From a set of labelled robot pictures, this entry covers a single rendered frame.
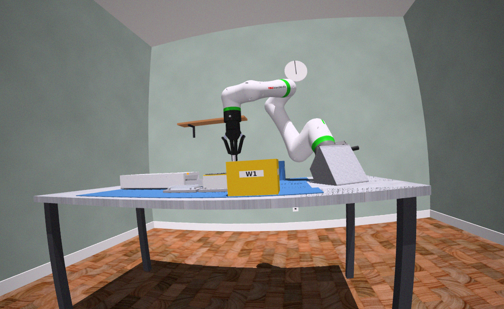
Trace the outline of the blue bench mat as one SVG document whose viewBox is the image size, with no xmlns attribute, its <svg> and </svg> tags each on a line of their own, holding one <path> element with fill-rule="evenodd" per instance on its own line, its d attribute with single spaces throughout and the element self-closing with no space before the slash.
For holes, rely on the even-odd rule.
<svg viewBox="0 0 504 309">
<path fill-rule="evenodd" d="M 289 178 L 279 182 L 280 191 L 276 195 L 245 195 L 228 196 L 228 192 L 196 192 L 196 193 L 163 193 L 166 189 L 129 189 L 129 190 L 111 190 L 108 192 L 89 193 L 76 196 L 96 196 L 113 198 L 248 198 L 260 196 L 279 196 L 279 195 L 302 195 L 324 193 L 320 188 L 312 188 L 307 182 L 308 178 Z M 309 180 L 308 180 L 309 181 Z M 303 183 L 304 182 L 304 183 Z M 116 191 L 116 192 L 115 192 Z"/>
</svg>

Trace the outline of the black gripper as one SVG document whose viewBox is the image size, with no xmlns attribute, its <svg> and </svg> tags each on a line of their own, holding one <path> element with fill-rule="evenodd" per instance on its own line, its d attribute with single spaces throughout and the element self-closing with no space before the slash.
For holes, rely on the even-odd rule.
<svg viewBox="0 0 504 309">
<path fill-rule="evenodd" d="M 240 143 L 238 148 L 238 139 L 240 137 Z M 226 139 L 229 139 L 231 142 L 231 149 L 229 148 L 228 142 Z M 228 122 L 226 123 L 226 133 L 225 136 L 222 137 L 225 142 L 226 150 L 228 154 L 231 154 L 232 161 L 238 161 L 238 154 L 241 153 L 242 143 L 245 139 L 245 135 L 240 132 L 240 123 L 239 122 Z"/>
</svg>

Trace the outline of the yellow open bin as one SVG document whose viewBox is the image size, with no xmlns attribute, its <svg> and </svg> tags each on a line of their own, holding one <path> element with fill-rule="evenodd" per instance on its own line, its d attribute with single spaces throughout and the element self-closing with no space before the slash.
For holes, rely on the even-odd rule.
<svg viewBox="0 0 504 309">
<path fill-rule="evenodd" d="M 228 196 L 279 194 L 278 159 L 226 162 Z"/>
</svg>

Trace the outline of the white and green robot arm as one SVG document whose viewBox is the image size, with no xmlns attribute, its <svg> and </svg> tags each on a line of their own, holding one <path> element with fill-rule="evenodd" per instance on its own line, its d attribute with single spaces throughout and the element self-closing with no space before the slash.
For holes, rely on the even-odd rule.
<svg viewBox="0 0 504 309">
<path fill-rule="evenodd" d="M 305 161 L 320 146 L 348 145 L 345 141 L 334 142 L 329 128 L 322 119 L 311 119 L 299 134 L 286 114 L 284 105 L 295 94 L 293 80 L 280 79 L 270 82 L 248 80 L 242 84 L 227 87 L 222 92 L 224 122 L 241 122 L 242 103 L 254 102 L 270 97 L 265 102 L 265 110 L 278 127 L 286 145 L 290 159 Z M 284 98 L 278 98 L 284 97 Z"/>
</svg>

